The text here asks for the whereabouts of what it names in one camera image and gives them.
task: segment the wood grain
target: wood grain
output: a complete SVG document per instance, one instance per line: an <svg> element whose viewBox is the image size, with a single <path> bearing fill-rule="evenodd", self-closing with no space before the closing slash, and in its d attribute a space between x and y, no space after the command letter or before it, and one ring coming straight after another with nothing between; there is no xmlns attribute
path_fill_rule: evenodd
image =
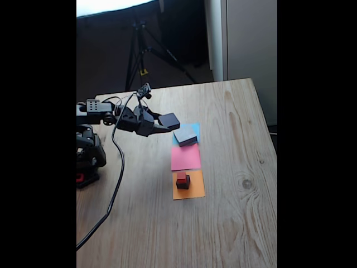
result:
<svg viewBox="0 0 357 268"><path fill-rule="evenodd" d="M152 95L151 110L200 122L206 197L172 200L171 133L117 131L123 181L109 218L76 253L77 267L277 267L277 155L252 80ZM94 129L107 165L99 181L77 190L77 242L105 214L120 171L112 127Z"/></svg>

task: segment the wall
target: wall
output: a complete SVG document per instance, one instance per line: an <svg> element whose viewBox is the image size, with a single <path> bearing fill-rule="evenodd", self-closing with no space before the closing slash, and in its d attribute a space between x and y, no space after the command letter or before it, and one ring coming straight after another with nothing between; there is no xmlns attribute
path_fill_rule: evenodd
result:
<svg viewBox="0 0 357 268"><path fill-rule="evenodd" d="M226 2L228 79L251 77L267 124L276 125L277 0Z"/></svg>
<svg viewBox="0 0 357 268"><path fill-rule="evenodd" d="M227 80L225 5L225 0L205 0L210 69L215 81Z"/></svg>

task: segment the robotic arm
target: robotic arm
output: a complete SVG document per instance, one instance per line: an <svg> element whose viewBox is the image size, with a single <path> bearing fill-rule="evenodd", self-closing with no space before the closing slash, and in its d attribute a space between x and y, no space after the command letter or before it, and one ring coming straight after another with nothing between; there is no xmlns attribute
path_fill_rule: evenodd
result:
<svg viewBox="0 0 357 268"><path fill-rule="evenodd" d="M141 136L147 137L151 134L166 133L180 128L180 122L173 113L161 115L141 105L142 98L151 98L150 92L150 85L146 83L135 93L139 105L134 111L126 105L115 106L108 100L100 102L97 99L88 99L86 103L77 104L77 188L83 188L98 180L97 168L107 163L100 138L93 132L91 125L99 125L101 121L106 126L114 125L122 112L117 128L129 132L135 131Z"/></svg>

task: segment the red cube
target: red cube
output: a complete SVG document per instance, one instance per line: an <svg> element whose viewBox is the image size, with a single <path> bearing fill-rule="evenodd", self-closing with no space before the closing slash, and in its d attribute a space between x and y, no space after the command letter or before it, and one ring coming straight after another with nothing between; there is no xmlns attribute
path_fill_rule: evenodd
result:
<svg viewBox="0 0 357 268"><path fill-rule="evenodd" d="M178 172L176 186L178 189L188 189L190 187L190 176L186 172Z"/></svg>
<svg viewBox="0 0 357 268"><path fill-rule="evenodd" d="M177 183L187 183L186 172L178 172L177 173Z"/></svg>

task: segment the black cable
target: black cable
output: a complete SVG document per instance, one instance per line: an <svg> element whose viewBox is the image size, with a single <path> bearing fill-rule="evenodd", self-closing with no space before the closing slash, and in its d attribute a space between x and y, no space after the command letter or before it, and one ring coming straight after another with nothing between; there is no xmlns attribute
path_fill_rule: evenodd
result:
<svg viewBox="0 0 357 268"><path fill-rule="evenodd" d="M118 125L119 125L119 122L120 120L122 119L122 115L123 115L123 111L125 110L125 107L127 106L129 100L132 98L132 96L134 96L136 94L133 93L128 101L125 103L119 117L118 117L118 120L117 122L115 123L115 126L114 126L114 129L113 129L113 132L112 132L112 141L114 143L114 145L117 147L117 149L119 150L119 153L120 153L120 157L122 159L122 168L120 170L120 175L119 175L119 179L118 179L118 182L117 182L117 186L115 186L115 190L114 190L114 193L113 193L113 196L112 196L112 199L110 200L110 203L109 203L109 207L108 207L108 210L107 210L107 213L106 215L104 215L100 220L99 222L89 231L89 233L77 244L77 247L76 247L76 251L78 251L87 241L88 239L94 234L94 232L99 228L100 225L102 225L102 223L106 220L106 218L108 218L110 212L112 211L112 207L113 207L113 203L114 203L114 200L117 196L117 192L119 190L119 186L120 186L120 183L122 182L122 178L123 178L123 173L124 173L124 164L125 164L125 160L124 160L124 154L123 154L123 151L122 149L119 147L119 145L117 144L117 142L115 141L115 138L114 138L114 134L115 134L115 130L117 129Z"/></svg>
<svg viewBox="0 0 357 268"><path fill-rule="evenodd" d="M117 96L112 96L112 97L109 97L109 98L106 98L105 100L103 100L102 103L103 103L103 102L106 102L106 101L108 101L108 100L110 100L110 99L114 99L114 98L120 99L120 98L117 97Z"/></svg>

